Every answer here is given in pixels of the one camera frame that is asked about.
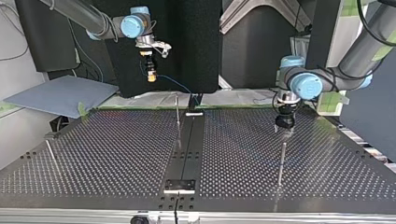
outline black metal plate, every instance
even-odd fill
[[[275,133],[275,117],[272,109],[205,112],[195,210],[396,213],[396,175],[381,162],[309,110],[293,134]]]

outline perforated metal table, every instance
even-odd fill
[[[380,161],[309,109],[293,133],[275,133],[275,116],[206,109],[179,129],[174,110],[95,111],[50,141],[56,160],[43,143],[0,171],[0,208],[396,214]],[[195,180],[195,193],[164,194],[169,179]]]

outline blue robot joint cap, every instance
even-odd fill
[[[290,90],[304,100],[312,100],[323,91],[323,83],[312,73],[302,73],[291,80]]]

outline white wall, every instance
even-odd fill
[[[15,7],[13,0],[0,1]],[[15,16],[7,9],[4,11],[21,28]],[[21,54],[26,45],[25,38],[0,14],[0,59]],[[43,74],[35,71],[29,51],[18,59],[0,62],[0,102],[44,81]],[[0,169],[40,144],[44,134],[50,132],[49,121],[55,117],[25,108],[0,113]]]

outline metal bracket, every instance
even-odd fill
[[[194,194],[195,180],[166,180],[165,194]]]
[[[297,0],[233,0],[220,18],[221,33],[224,35],[227,34],[249,11],[261,6],[273,7],[294,26],[300,4]],[[300,8],[296,24],[297,31],[303,31],[305,26],[309,24],[311,24],[311,20],[306,16],[304,10]]]

